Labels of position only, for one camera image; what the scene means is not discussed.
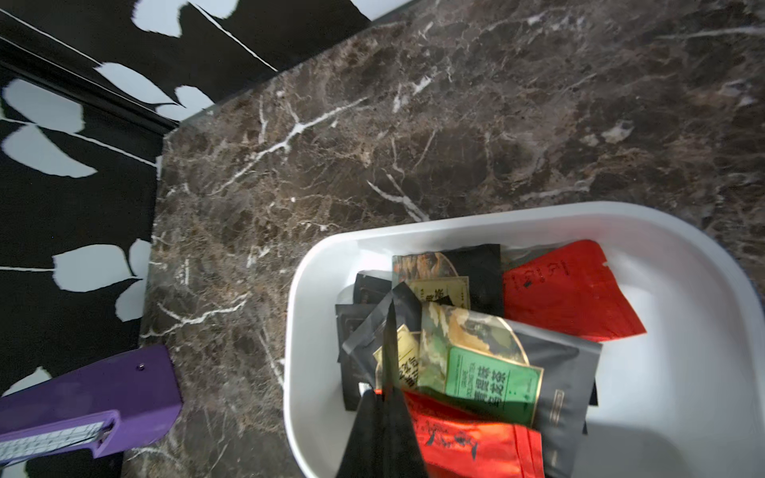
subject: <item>brown marble surface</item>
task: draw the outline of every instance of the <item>brown marble surface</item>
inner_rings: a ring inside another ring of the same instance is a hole
[[[320,239],[587,200],[699,227],[765,291],[765,7],[422,0],[167,138],[142,332],[184,410],[126,476],[300,476],[288,288]]]

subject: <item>white plastic tray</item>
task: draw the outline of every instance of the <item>white plastic tray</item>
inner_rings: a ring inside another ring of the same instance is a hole
[[[331,236],[305,256],[289,294],[285,425],[303,473],[331,478],[354,413],[343,409],[334,305],[360,270],[391,256],[487,242],[601,244],[648,334],[606,343],[575,476],[720,478],[765,474],[765,317],[741,268],[673,216],[580,203]]]

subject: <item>gold label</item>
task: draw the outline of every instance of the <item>gold label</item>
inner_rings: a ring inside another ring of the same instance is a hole
[[[409,327],[403,324],[398,330],[399,342],[399,381],[404,389],[413,389],[417,386],[419,377],[420,342],[415,339],[415,334],[409,331]],[[379,382],[383,363],[383,348],[375,350],[373,354],[377,360],[377,388],[382,386]]]
[[[413,279],[406,284],[421,302],[448,296],[455,307],[470,309],[470,279],[467,276]]]

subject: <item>packet label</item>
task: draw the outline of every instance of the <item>packet label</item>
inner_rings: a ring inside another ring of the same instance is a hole
[[[419,364],[418,359],[420,357],[420,342],[415,339],[412,332],[409,331],[409,327],[403,324],[398,330],[399,338],[399,381],[401,387],[404,389],[414,389],[417,386],[417,378],[419,377]],[[377,360],[377,388],[382,385],[379,383],[379,377],[382,373],[383,363],[383,348],[375,350],[373,354],[375,360]]]
[[[470,279],[467,276],[412,279],[406,284],[420,302],[435,302],[448,296],[455,307],[470,309]]]
[[[453,346],[449,350],[446,395],[465,398],[475,408],[510,423],[530,427],[543,369]]]

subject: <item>red tea packet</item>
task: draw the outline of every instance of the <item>red tea packet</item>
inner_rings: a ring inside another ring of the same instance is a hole
[[[505,317],[594,342],[645,333],[606,261],[577,241],[505,272]]]
[[[545,478],[542,436],[404,392],[431,478]]]

